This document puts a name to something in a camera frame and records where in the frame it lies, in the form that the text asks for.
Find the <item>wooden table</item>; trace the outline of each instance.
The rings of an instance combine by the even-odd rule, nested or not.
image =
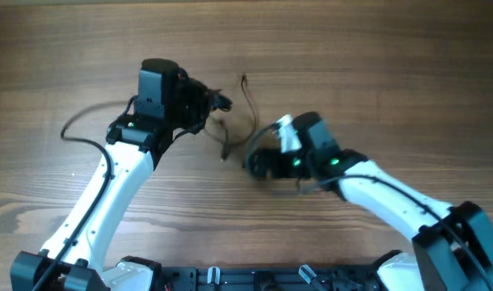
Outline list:
[[[261,122],[318,111],[343,147],[435,198],[493,220],[493,3],[184,2],[0,8],[0,290],[21,251],[63,222],[99,154],[64,122],[137,92],[141,61],[177,61],[235,102],[246,72]],[[103,142],[123,108],[73,134]],[[107,256],[166,266],[369,262],[404,238],[335,195],[256,183],[200,134],[171,147],[129,206]]]

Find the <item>green led light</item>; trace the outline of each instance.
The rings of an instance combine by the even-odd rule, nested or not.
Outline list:
[[[293,158],[293,166],[297,167],[298,165],[301,164],[301,160],[298,158]]]

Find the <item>black cable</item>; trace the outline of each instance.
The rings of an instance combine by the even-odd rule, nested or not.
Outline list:
[[[207,108],[206,108],[205,112],[211,112],[212,105],[213,104],[209,102],[207,104]],[[204,120],[200,121],[197,124],[194,124],[192,127],[189,127],[187,129],[184,129],[181,132],[177,133],[175,138],[173,139],[173,141],[171,143],[174,143],[177,139],[179,139],[180,137],[182,137],[188,133],[197,134],[200,132],[201,129],[204,129],[204,127],[205,127],[205,121]]]
[[[65,132],[67,131],[67,129],[76,120],[78,120],[81,117],[85,116],[87,113],[93,112],[95,110],[99,110],[99,109],[103,109],[103,108],[109,108],[109,107],[115,107],[115,106],[122,106],[124,104],[128,104],[127,107],[126,107],[126,110],[123,113],[123,115],[124,115],[124,114],[126,114],[128,112],[131,103],[134,101],[134,98],[136,98],[136,96],[132,97],[129,100],[128,103],[124,103],[124,102],[118,101],[118,102],[110,102],[110,103],[96,104],[96,105],[90,106],[88,108],[85,108],[85,109],[81,110],[78,114],[76,114],[75,116],[72,116],[65,123],[65,125],[63,126],[63,128],[61,129],[60,138],[63,141],[81,142],[81,143],[86,143],[88,145],[91,145],[91,146],[96,147],[101,152],[101,154],[103,154],[103,156],[104,156],[105,162],[107,164],[107,171],[106,171],[105,176],[104,176],[103,184],[101,185],[101,188],[99,189],[98,194],[96,195],[96,197],[92,201],[91,206],[88,208],[88,210],[86,211],[86,213],[83,215],[82,219],[79,221],[78,225],[76,226],[76,228],[74,229],[74,231],[72,232],[72,234],[70,235],[70,237],[64,241],[64,244],[65,245],[60,250],[60,252],[58,253],[58,255],[54,258],[54,260],[52,261],[52,263],[48,266],[48,268],[45,270],[44,274],[40,277],[40,279],[38,280],[38,282],[36,282],[36,285],[33,287],[32,291],[38,291],[38,290],[40,290],[42,288],[42,286],[45,284],[45,282],[47,281],[47,279],[54,272],[54,268],[58,265],[58,263],[60,262],[61,258],[63,258],[63,256],[65,255],[65,253],[74,244],[74,242],[76,241],[76,238],[79,235],[79,232],[81,231],[81,229],[85,225],[86,221],[90,218],[90,216],[94,212],[94,209],[97,206],[99,200],[101,200],[101,197],[105,193],[105,191],[107,189],[107,186],[110,183],[110,179],[112,177],[112,158],[110,157],[110,154],[105,150],[105,148],[102,145],[100,145],[99,143],[97,143],[95,141],[86,139],[86,138],[66,136],[65,135]]]
[[[128,104],[126,104],[126,109],[121,113],[119,116],[124,116],[128,114],[128,111],[130,111],[130,108],[132,107],[133,101],[137,100],[139,98],[139,95],[135,95],[130,100],[128,101]]]
[[[323,181],[318,181],[316,184],[302,189],[303,191],[301,191],[301,192],[306,193],[306,192],[309,192],[309,191],[314,190],[316,188],[320,188],[324,185],[327,185],[329,183],[339,182],[340,180],[344,180],[344,179],[368,179],[368,180],[371,180],[373,182],[382,183],[383,185],[399,192],[399,194],[405,196],[406,198],[408,198],[409,200],[414,202],[416,205],[418,205],[421,209],[424,210],[424,212],[426,212],[426,213],[430,214],[432,217],[434,217],[439,222],[439,225],[443,229],[445,229],[449,233],[449,235],[451,235],[453,237],[453,240],[455,242],[457,242],[458,245],[460,246],[460,248],[468,255],[471,262],[478,269],[478,272],[480,273],[480,276],[482,277],[483,281],[485,282],[487,288],[490,291],[493,291],[493,284],[491,282],[491,279],[487,275],[486,271],[483,269],[483,266],[479,263],[476,256],[473,254],[473,252],[466,245],[466,243],[464,241],[462,241],[462,239],[455,233],[455,231],[442,220],[442,217],[440,217],[437,213],[435,213],[433,210],[431,210],[427,205],[421,203],[420,201],[415,199],[412,195],[406,193],[401,188],[399,188],[399,187],[397,187],[397,186],[395,186],[389,182],[386,182],[383,179],[379,179],[378,177],[374,177],[371,175],[343,175],[343,176],[339,176],[339,177],[335,177],[335,178],[325,179]]]
[[[189,79],[188,72],[182,68],[179,68],[179,76],[187,80]]]
[[[255,131],[259,127],[259,113],[254,105],[254,100],[251,96],[250,90],[248,89],[248,79],[245,74],[241,77],[241,91],[243,93],[243,97],[248,103],[248,107],[252,113],[252,130],[242,139],[238,141],[230,141],[229,129],[227,128],[224,120],[217,120],[216,118],[209,116],[209,118],[215,123],[219,124],[225,133],[225,138],[217,137],[211,134],[207,129],[204,129],[204,132],[211,137],[215,142],[219,142],[222,145],[221,148],[221,157],[222,159],[226,159],[229,155],[230,151],[234,147],[245,145],[255,134]]]

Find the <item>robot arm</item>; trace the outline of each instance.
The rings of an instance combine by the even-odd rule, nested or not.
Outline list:
[[[126,268],[103,272],[108,246],[132,198],[169,146],[184,134],[197,134],[210,112],[228,112],[232,102],[189,78],[175,62],[163,59],[142,62],[138,91],[130,101],[134,113],[125,112],[108,128],[105,150],[112,164],[101,158],[70,215],[38,255],[20,252],[11,268],[13,289],[51,289],[62,274],[68,274],[62,280],[64,290],[149,289],[158,273],[154,264],[147,268],[128,262]],[[182,130],[173,139],[176,129]],[[112,175],[102,188],[109,169]],[[94,201],[97,204],[91,210]]]
[[[103,273],[104,259],[108,246],[124,212],[141,185],[154,170],[151,153],[139,151],[138,145],[123,142],[108,144],[105,149],[114,162],[113,178],[107,191],[99,201],[94,214],[82,227],[77,242],[63,255],[61,261],[76,264],[79,259],[88,263],[88,268]],[[56,258],[63,248],[65,238],[70,237],[95,198],[106,172],[104,158],[95,170],[91,181],[60,228],[48,239],[41,250],[47,250],[50,259]]]
[[[323,190],[374,213],[412,241],[416,260],[402,255],[380,266],[387,288],[493,290],[493,227],[477,205],[454,208],[391,177],[363,154],[341,150],[316,112],[283,117],[271,128],[281,149],[249,152],[247,170],[255,178],[266,179],[268,172],[274,178],[313,177]]]

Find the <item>table surface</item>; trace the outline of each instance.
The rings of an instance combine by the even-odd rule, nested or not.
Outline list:
[[[493,221],[493,3],[183,2],[0,7],[0,289],[21,250],[37,252],[88,183],[99,153],[64,143],[61,126],[94,103],[137,93],[141,61],[163,57],[235,104],[245,72],[262,124],[318,111],[343,147]],[[104,142],[123,108],[72,134]],[[219,129],[209,125],[209,131]],[[257,183],[241,154],[187,136],[133,199],[107,266],[137,255],[166,266],[370,262],[408,242],[333,194]]]

